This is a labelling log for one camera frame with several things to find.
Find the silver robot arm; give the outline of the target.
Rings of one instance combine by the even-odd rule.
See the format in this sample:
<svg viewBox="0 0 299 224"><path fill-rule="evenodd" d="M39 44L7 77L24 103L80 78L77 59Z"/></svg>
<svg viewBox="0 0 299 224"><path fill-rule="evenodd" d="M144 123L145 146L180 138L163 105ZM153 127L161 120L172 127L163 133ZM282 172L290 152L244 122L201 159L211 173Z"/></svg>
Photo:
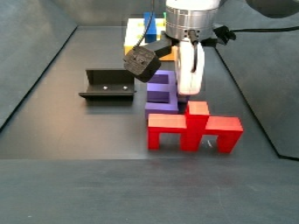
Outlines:
<svg viewBox="0 0 299 224"><path fill-rule="evenodd" d="M180 95L201 90L204 50L209 39L220 0L165 0L165 35L176 41L175 73Z"/></svg>

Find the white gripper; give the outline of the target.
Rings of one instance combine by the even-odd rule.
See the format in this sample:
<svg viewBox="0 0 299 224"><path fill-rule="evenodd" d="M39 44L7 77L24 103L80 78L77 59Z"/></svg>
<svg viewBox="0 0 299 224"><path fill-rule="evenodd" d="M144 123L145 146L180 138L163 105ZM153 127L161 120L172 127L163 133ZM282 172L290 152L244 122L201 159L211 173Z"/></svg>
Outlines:
<svg viewBox="0 0 299 224"><path fill-rule="evenodd" d="M196 95L200 92L203 68L203 47L197 45L197 50L193 50L192 43L185 38L175 48L175 73L180 95Z"/></svg>

